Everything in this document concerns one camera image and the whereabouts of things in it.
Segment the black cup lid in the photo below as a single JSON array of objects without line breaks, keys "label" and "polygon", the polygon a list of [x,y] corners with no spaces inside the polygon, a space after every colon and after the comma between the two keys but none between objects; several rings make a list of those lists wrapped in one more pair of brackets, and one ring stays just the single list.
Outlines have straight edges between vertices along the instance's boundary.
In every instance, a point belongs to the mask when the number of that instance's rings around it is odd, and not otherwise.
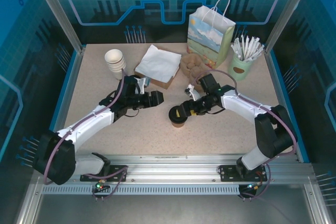
[{"label": "black cup lid", "polygon": [[174,106],[169,110],[169,119],[172,123],[175,124],[183,124],[186,122],[187,118],[186,117],[180,117],[178,115],[178,108],[179,106]]}]

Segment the brown pulp cup carrier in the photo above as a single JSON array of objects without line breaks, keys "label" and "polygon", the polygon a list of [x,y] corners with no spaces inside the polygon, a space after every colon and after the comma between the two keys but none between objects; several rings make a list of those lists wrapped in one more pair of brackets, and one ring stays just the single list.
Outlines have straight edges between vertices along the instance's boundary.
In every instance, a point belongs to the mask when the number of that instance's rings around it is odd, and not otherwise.
[{"label": "brown pulp cup carrier", "polygon": [[199,74],[208,70],[198,54],[185,54],[181,57],[180,68],[185,76],[193,81]]}]

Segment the landscape print paper bag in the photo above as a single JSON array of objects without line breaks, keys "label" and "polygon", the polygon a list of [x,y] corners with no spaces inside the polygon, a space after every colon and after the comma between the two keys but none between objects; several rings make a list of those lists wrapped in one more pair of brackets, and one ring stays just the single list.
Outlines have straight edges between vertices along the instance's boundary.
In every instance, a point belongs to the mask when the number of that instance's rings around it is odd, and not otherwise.
[{"label": "landscape print paper bag", "polygon": [[213,7],[205,5],[190,14],[187,31],[187,52],[200,55],[211,69],[227,58],[236,23],[225,16],[230,0],[218,0]]}]

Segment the stack of white napkins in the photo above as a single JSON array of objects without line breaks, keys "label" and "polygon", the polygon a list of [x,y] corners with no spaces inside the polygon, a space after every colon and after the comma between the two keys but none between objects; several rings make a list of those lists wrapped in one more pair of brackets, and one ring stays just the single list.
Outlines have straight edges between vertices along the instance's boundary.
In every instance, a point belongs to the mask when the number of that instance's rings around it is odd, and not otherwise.
[{"label": "stack of white napkins", "polygon": [[135,67],[135,72],[153,80],[168,83],[176,75],[181,57],[181,54],[162,50],[155,45],[151,45],[140,63]]}]

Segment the stack of white paper cups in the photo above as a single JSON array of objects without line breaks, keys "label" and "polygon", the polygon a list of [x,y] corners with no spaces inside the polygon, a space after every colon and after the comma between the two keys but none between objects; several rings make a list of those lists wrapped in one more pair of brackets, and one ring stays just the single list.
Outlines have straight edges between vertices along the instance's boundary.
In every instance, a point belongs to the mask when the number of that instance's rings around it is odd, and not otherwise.
[{"label": "stack of white paper cups", "polygon": [[126,69],[126,62],[122,51],[119,49],[111,49],[106,52],[104,59],[113,76],[116,79],[121,80],[123,71]]}]

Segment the pale green straw jar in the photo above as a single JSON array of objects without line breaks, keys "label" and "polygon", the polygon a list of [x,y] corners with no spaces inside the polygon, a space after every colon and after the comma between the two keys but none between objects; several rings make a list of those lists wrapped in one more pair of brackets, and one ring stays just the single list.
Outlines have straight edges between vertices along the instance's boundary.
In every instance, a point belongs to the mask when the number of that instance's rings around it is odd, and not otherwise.
[{"label": "pale green straw jar", "polygon": [[233,57],[228,65],[228,73],[236,81],[242,81],[247,77],[252,65],[253,65],[252,61],[249,62],[241,61],[238,58],[238,54],[233,53]]}]

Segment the white wrapped straw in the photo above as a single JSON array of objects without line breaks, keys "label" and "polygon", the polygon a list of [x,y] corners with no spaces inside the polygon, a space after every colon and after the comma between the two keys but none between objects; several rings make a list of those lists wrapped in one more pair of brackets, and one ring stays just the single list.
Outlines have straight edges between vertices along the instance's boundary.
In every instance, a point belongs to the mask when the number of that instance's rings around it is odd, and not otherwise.
[{"label": "white wrapped straw", "polygon": [[242,48],[241,48],[241,44],[240,44],[240,41],[239,41],[239,38],[237,37],[234,41],[234,47],[235,47],[235,51],[237,53],[237,57],[241,60],[243,60],[243,56],[244,56],[244,53],[242,51]]},{"label": "white wrapped straw", "polygon": [[252,38],[251,43],[250,43],[250,50],[249,50],[248,58],[250,58],[252,56],[252,54],[254,53],[255,46],[256,46],[256,43],[258,43],[258,41],[259,41],[258,37],[253,37]]},{"label": "white wrapped straw", "polygon": [[257,56],[260,47],[261,47],[260,38],[256,38],[255,45],[254,45],[254,48],[252,50],[252,55],[250,56],[250,58],[254,58],[254,57]]},{"label": "white wrapped straw", "polygon": [[251,43],[253,42],[253,38],[250,39],[248,36],[246,37],[246,42],[245,42],[245,57],[244,59],[247,60],[248,56],[249,56],[249,51],[250,51],[250,46]]},{"label": "white wrapped straw", "polygon": [[242,53],[241,53],[241,47],[240,44],[237,45],[231,45],[231,48],[234,51],[234,56],[238,59],[238,60],[242,60]]},{"label": "white wrapped straw", "polygon": [[253,55],[252,55],[252,61],[256,60],[261,53],[264,51],[264,45],[262,45]]}]

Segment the aluminium front rail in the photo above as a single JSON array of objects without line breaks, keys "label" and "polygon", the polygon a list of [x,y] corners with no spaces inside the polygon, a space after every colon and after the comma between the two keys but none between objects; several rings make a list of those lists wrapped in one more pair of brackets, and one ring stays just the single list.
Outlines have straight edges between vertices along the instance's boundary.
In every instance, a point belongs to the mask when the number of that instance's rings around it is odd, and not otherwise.
[{"label": "aluminium front rail", "polygon": [[[217,169],[235,165],[237,155],[108,155],[113,165],[127,165],[127,184],[219,184]],[[313,167],[295,155],[281,156],[269,163],[271,185],[316,183]]]}]

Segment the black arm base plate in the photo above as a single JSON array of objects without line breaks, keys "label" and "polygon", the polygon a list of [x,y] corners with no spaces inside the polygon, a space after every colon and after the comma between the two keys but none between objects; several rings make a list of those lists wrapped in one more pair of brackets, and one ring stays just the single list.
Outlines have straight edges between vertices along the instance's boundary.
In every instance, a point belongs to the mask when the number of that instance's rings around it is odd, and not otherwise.
[{"label": "black arm base plate", "polygon": [[103,177],[108,176],[108,178],[104,178],[107,182],[118,182],[120,178],[122,178],[122,182],[126,181],[127,172],[122,171],[125,168],[125,165],[110,165],[109,168],[103,168],[100,173],[94,174],[94,177],[89,177],[87,175],[81,175],[81,182],[98,182]]},{"label": "black arm base plate", "polygon": [[265,167],[257,167],[241,177],[235,165],[220,165],[217,168],[221,182],[266,182],[268,180]]}]

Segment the aluminium frame post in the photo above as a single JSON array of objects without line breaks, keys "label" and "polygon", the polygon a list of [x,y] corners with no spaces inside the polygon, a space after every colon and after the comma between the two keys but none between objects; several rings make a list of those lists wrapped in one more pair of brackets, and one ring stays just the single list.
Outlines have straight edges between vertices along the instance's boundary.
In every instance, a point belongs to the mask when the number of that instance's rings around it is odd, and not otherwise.
[{"label": "aluminium frame post", "polygon": [[77,53],[82,53],[83,47],[70,20],[68,19],[59,0],[45,0],[56,20]]},{"label": "aluminium frame post", "polygon": [[288,0],[283,11],[281,12],[279,19],[275,23],[267,41],[266,41],[266,54],[269,54],[273,49],[275,43],[279,39],[281,33],[283,32],[286,24],[288,23],[290,17],[296,10],[299,2],[301,0]]}]

